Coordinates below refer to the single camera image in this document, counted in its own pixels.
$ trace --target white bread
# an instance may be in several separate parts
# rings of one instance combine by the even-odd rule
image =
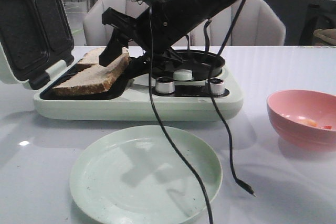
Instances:
[[[105,50],[105,47],[99,47],[88,51],[82,59],[76,63],[76,69],[82,71],[86,68],[90,68],[93,65],[99,64],[99,56]],[[128,52],[127,48],[122,48],[122,53],[126,54]]]
[[[53,87],[56,95],[86,95],[108,91],[130,62],[128,52],[120,55],[107,67],[95,64]]]

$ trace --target table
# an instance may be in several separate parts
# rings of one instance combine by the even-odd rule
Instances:
[[[93,47],[75,47],[78,60]],[[137,47],[132,56],[140,55]],[[336,154],[308,152],[282,140],[271,127],[266,98],[282,89],[336,94],[334,47],[227,47],[226,64],[245,93],[229,121],[236,173],[230,174],[228,137],[220,122],[167,122],[208,142],[221,160],[223,184],[212,203],[215,223],[322,224],[336,220]],[[0,83],[0,216],[2,224],[97,224],[74,203],[69,174],[80,153],[114,132],[155,122],[63,121],[34,109],[33,94],[20,84]],[[203,214],[196,222],[208,223]]]

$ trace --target floor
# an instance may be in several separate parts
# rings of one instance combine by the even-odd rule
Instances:
[[[64,5],[71,33],[75,41],[75,46],[85,46],[85,36],[83,31],[83,19],[87,13],[87,4],[85,0],[70,1],[67,0]]]

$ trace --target food residue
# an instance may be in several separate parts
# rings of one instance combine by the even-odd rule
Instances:
[[[313,119],[302,119],[299,121],[299,123],[307,125],[307,126],[312,126],[312,127],[317,127],[317,122]],[[331,130],[332,126],[331,125],[325,125],[320,127],[321,129],[326,129],[326,130]]]

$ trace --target knob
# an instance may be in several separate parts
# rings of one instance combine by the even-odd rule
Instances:
[[[221,95],[225,92],[224,80],[219,78],[210,79],[210,89],[213,95]],[[208,91],[208,79],[205,80],[205,90]]]
[[[159,94],[171,94],[175,92],[175,83],[173,78],[158,77],[155,83],[155,90]]]

